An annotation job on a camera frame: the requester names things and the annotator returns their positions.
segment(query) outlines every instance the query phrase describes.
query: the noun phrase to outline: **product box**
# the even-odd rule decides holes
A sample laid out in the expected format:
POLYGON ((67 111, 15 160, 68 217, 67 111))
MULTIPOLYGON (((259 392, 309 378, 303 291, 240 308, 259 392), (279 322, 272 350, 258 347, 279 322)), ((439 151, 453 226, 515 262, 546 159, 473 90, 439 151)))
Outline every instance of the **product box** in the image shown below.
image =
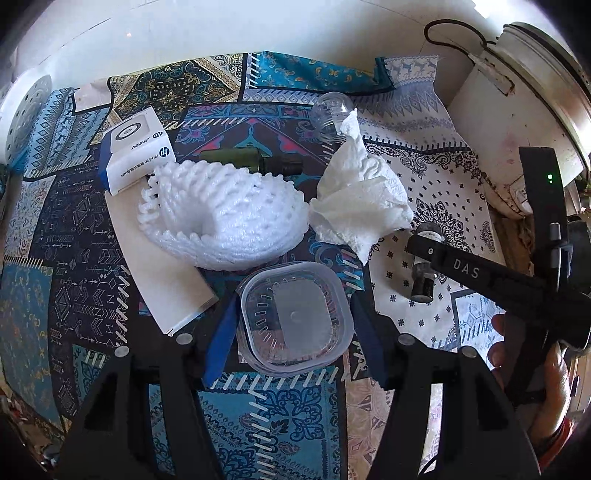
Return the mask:
POLYGON ((105 189, 116 195, 169 161, 176 161, 172 145, 149 107, 105 132, 99 150, 99 177, 105 189))

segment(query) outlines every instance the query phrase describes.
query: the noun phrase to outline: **red bracelet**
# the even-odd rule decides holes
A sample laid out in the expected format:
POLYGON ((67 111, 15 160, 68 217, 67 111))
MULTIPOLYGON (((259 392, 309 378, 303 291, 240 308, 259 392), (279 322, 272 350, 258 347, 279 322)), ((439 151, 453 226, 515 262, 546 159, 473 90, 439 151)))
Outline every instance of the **red bracelet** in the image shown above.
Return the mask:
POLYGON ((559 451, 562 450, 564 444, 568 441, 570 436, 573 434, 573 423, 569 418, 565 417, 562 425, 559 428, 558 436, 556 440, 550 445, 550 447, 538 457, 538 463, 540 464, 540 470, 543 471, 552 460, 558 455, 559 451))

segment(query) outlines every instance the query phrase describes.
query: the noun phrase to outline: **bottle label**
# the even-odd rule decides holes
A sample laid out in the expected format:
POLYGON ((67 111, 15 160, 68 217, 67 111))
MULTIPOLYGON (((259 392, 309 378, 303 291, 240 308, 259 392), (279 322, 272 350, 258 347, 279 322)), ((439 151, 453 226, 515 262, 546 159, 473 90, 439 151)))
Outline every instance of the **bottle label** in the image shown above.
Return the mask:
MULTIPOLYGON (((433 232, 431 230, 425 230, 424 232, 417 233, 418 236, 423 236, 425 238, 430 238, 431 240, 435 240, 436 242, 443 243, 443 237, 439 235, 437 232, 433 232)), ((428 263, 428 260, 424 260, 420 257, 415 256, 413 265, 417 265, 419 263, 428 263)))

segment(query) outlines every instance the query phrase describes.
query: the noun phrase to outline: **finger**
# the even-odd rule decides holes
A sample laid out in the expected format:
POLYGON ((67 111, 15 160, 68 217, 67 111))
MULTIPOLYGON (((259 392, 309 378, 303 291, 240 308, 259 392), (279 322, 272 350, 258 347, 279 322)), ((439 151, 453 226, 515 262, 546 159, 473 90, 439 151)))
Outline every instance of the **finger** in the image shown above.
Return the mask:
POLYGON ((530 428, 533 445, 540 444, 558 430, 569 407, 569 370, 564 363, 558 342, 550 348, 546 356, 544 381, 546 400, 530 428))
POLYGON ((499 335, 505 335, 505 315, 498 313, 491 318, 491 325, 499 335))
POLYGON ((493 367, 500 367, 505 361, 505 342, 494 343, 488 349, 488 360, 493 367))
POLYGON ((493 377, 495 377, 497 383, 501 386, 501 390, 505 389, 505 384, 503 383, 503 377, 501 376, 501 369, 500 368, 493 368, 491 370, 493 377))

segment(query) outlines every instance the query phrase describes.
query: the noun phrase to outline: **clear plastic container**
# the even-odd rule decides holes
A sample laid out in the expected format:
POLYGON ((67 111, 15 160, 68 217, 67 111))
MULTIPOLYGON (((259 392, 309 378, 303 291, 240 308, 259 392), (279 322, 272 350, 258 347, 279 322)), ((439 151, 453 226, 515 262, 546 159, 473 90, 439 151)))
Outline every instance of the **clear plastic container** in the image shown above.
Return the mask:
POLYGON ((316 262, 259 270, 239 286, 240 352, 257 371, 290 377, 331 364, 353 338, 339 277, 316 262))
POLYGON ((340 126, 352 111, 353 102, 344 93, 329 92, 318 97, 310 112, 316 136, 328 143, 344 142, 347 137, 340 126))

